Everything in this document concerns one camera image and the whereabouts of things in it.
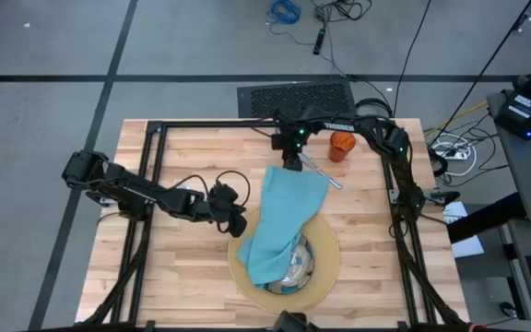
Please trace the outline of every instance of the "blue towel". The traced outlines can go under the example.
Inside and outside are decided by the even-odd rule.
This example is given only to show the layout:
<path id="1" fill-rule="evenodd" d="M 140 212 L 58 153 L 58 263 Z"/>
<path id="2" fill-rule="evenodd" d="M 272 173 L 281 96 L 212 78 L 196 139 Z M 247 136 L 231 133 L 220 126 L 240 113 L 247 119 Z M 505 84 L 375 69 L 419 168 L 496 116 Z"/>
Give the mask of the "blue towel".
<path id="1" fill-rule="evenodd" d="M 267 168 L 257 230 L 237 253 L 255 286 L 286 277 L 302 225 L 317 213 L 328 186 L 329 177 L 316 172 Z"/>

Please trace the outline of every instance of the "wooden tabletop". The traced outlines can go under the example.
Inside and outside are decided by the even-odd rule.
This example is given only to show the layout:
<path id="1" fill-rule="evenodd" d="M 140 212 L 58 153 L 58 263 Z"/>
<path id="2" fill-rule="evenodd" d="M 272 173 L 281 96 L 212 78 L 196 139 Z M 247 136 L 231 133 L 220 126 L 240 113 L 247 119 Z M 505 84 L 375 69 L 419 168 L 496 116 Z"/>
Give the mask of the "wooden tabletop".
<path id="1" fill-rule="evenodd" d="M 413 173 L 422 188 L 435 186 L 419 119 L 397 119 L 413 146 Z M 114 162 L 137 172 L 147 120 L 124 121 Z M 389 327 L 407 321 L 401 273 L 391 224 L 380 157 L 363 137 L 341 163 L 327 159 L 331 132 L 311 136 L 305 147 L 314 162 L 344 185 L 329 186 L 319 211 L 339 240 L 341 269 L 335 287 L 315 309 L 306 312 L 320 327 Z M 151 174 L 155 156 L 147 174 Z M 282 165 L 281 151 L 270 147 L 269 138 L 249 128 L 170 128 L 163 155 L 160 180 L 170 186 L 190 174 L 199 174 L 210 187 L 216 176 L 237 170 L 250 180 L 248 208 L 259 206 L 267 165 Z M 222 182 L 245 197 L 246 183 L 234 174 Z M 202 190 L 197 180 L 187 183 Z M 114 212 L 105 208 L 103 214 Z M 158 326 L 272 326 L 276 316 L 264 312 L 235 287 L 227 263 L 230 235 L 214 224 L 174 219 L 155 209 L 138 324 L 155 320 Z M 441 210 L 429 204 L 424 214 L 441 218 Z M 419 237 L 431 283 L 468 320 L 465 299 L 456 271 L 448 232 L 441 223 L 419 218 Z M 103 301 L 117 279 L 127 220 L 104 219 L 96 235 L 88 274 L 77 311 L 77 321 L 87 318 Z M 419 287 L 414 281 L 419 319 L 425 320 Z M 123 317 L 127 317 L 132 281 L 125 292 Z"/>

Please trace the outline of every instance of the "concrete floor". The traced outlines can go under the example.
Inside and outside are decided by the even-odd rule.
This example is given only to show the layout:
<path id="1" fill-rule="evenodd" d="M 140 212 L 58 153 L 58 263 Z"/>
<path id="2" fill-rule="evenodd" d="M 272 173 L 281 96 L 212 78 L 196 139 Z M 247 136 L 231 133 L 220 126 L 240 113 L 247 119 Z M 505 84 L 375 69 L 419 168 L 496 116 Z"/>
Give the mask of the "concrete floor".
<path id="1" fill-rule="evenodd" d="M 296 2 L 303 6 L 301 21 L 274 29 L 310 41 L 319 24 L 310 15 L 308 0 Z M 407 74 L 477 74 L 525 2 L 433 2 Z M 332 26 L 338 66 L 352 74 L 400 74 L 425 4 L 376 1 L 362 20 Z M 106 75 L 128 6 L 129 0 L 0 0 L 0 75 Z M 330 64 L 312 56 L 310 47 L 268 32 L 267 6 L 259 0 L 138 0 L 117 74 L 328 74 Z M 531 22 L 506 42 L 487 74 L 531 74 Z M 70 153 L 86 141 L 104 84 L 103 77 L 95 82 L 58 80 L 0 82 L 0 331 L 28 326 L 69 194 L 60 174 Z M 236 88 L 270 83 L 114 83 L 96 150 L 113 155 L 125 118 L 237 117 Z M 394 81 L 373 83 L 382 91 L 393 88 L 385 92 L 393 102 Z M 377 97 L 364 83 L 351 86 L 357 100 Z M 421 118 L 425 127 L 439 124 L 469 86 L 403 83 L 398 116 Z M 509 87 L 480 83 L 465 108 Z M 482 127 L 494 131 L 490 119 Z M 489 144 L 478 146 L 481 158 L 490 153 Z M 488 166 L 504 163 L 498 147 Z M 459 191 L 466 203 L 487 204 L 510 194 L 514 186 L 509 171 L 501 170 Z M 80 200 L 44 326 L 74 321 L 99 214 L 93 203 Z M 468 303 L 488 303 L 481 300 L 486 295 L 478 283 L 466 284 Z M 493 291 L 501 293 L 500 286 Z M 478 323 L 501 319 L 492 310 L 470 308 L 470 313 Z"/>

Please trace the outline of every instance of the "power strip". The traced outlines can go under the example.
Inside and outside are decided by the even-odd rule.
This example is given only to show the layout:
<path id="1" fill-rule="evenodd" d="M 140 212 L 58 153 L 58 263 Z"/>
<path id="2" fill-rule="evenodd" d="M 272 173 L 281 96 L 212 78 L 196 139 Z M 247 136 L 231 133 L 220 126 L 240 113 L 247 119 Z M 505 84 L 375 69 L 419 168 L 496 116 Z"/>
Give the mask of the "power strip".
<path id="1" fill-rule="evenodd" d="M 435 151 L 435 153 L 438 155 L 438 156 L 442 156 L 444 159 L 446 160 L 467 160 L 468 157 L 470 157 L 470 153 L 466 153 L 466 152 L 460 152 L 460 151 L 456 151 L 456 153 L 452 156 L 446 156 L 445 153 L 446 153 L 447 150 L 440 150 L 440 149 L 437 149 Z"/>

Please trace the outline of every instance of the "blue cable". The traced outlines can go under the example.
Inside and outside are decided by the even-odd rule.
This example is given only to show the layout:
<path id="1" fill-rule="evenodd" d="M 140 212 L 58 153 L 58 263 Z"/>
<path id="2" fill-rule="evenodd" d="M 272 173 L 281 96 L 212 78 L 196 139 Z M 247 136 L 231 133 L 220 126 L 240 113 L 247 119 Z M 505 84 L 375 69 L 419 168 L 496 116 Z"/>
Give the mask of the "blue cable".
<path id="1" fill-rule="evenodd" d="M 291 0 L 274 0 L 267 15 L 276 22 L 294 24 L 301 19 L 301 7 Z"/>

